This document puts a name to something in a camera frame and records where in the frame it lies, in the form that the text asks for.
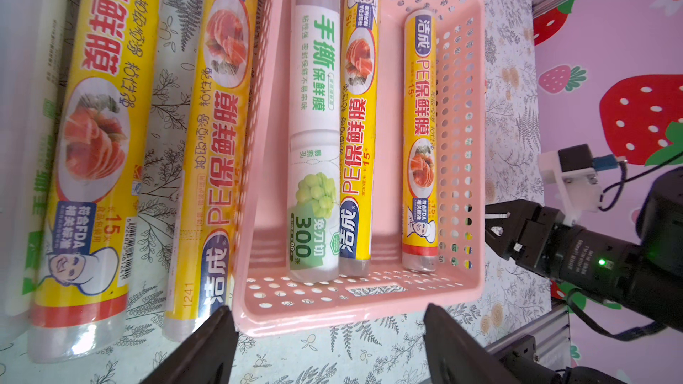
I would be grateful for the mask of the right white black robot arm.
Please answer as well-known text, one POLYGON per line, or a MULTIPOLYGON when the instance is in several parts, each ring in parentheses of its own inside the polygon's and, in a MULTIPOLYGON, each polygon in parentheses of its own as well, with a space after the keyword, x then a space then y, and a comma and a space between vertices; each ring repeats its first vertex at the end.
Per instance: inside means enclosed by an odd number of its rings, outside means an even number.
POLYGON ((682 329, 682 170, 657 178, 636 221, 639 244, 567 225, 562 211, 519 199, 486 208, 487 245, 541 277, 567 282, 573 293, 609 300, 652 324, 616 334, 632 341, 682 329))

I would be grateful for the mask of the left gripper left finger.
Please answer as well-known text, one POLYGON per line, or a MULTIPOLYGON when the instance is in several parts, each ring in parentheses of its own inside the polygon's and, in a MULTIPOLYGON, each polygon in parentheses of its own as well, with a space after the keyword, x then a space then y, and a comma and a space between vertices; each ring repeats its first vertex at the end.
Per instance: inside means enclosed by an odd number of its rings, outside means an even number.
POLYGON ((220 307, 142 383, 228 384, 238 336, 231 310, 220 307))

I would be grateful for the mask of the yellow wrap roll blue label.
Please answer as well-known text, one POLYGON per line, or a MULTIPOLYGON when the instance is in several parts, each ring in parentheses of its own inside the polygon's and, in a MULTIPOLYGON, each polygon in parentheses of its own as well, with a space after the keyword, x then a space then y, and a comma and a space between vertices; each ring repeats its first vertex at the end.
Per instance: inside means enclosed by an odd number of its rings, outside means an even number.
POLYGON ((430 11, 412 12, 404 26, 402 149, 402 264, 408 270, 436 270, 437 200, 437 52, 436 19, 430 11))

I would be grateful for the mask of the yellow wrap roll red label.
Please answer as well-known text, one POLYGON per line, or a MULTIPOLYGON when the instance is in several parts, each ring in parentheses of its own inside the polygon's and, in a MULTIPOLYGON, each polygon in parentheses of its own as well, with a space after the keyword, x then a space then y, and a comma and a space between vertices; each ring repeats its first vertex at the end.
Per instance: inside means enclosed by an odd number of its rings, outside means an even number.
POLYGON ((369 274, 378 98, 380 0, 343 0, 340 273, 369 274))

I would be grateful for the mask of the clear white wrap roll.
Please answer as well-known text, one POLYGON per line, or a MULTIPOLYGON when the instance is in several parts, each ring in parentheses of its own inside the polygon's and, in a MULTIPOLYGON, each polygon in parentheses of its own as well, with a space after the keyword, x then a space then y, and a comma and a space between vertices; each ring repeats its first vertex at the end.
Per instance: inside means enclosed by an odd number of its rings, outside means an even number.
POLYGON ((287 243, 290 277, 339 275, 341 0, 292 0, 287 243))

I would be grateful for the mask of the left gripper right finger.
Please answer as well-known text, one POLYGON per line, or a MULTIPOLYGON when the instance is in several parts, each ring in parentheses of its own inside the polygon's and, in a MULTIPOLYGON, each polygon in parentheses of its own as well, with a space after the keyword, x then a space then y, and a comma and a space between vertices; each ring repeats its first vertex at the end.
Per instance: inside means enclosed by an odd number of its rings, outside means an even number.
POLYGON ((430 303, 423 336, 432 383, 519 383, 442 307, 430 303))

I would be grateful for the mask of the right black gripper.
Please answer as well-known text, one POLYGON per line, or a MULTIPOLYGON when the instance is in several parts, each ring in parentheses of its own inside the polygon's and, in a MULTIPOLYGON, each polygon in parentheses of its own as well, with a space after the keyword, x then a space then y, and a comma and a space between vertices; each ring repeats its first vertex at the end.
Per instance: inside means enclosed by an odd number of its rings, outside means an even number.
POLYGON ((488 204, 487 245, 518 266, 569 282, 658 324, 682 329, 682 278, 650 261, 640 245, 561 223, 561 211, 529 200, 488 204))

